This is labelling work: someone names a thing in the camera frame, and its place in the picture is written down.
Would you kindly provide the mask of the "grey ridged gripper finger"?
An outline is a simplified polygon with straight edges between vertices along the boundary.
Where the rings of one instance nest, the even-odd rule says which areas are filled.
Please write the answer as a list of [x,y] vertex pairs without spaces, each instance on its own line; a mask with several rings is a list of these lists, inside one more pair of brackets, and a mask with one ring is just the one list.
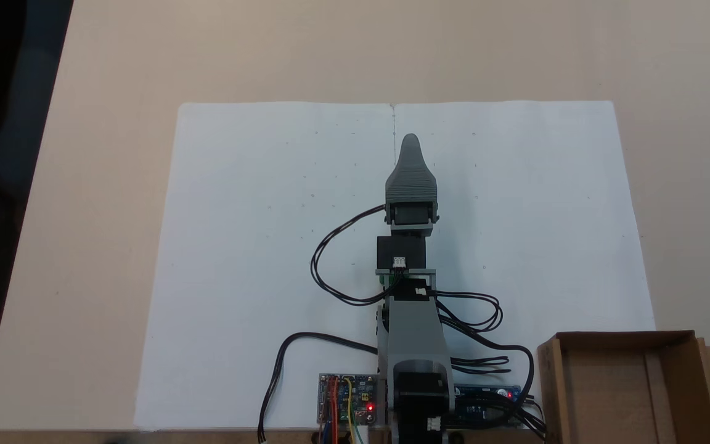
[[420,140],[416,134],[406,134],[396,165],[386,180],[386,204],[431,202],[436,205],[437,199],[436,177],[425,163]]

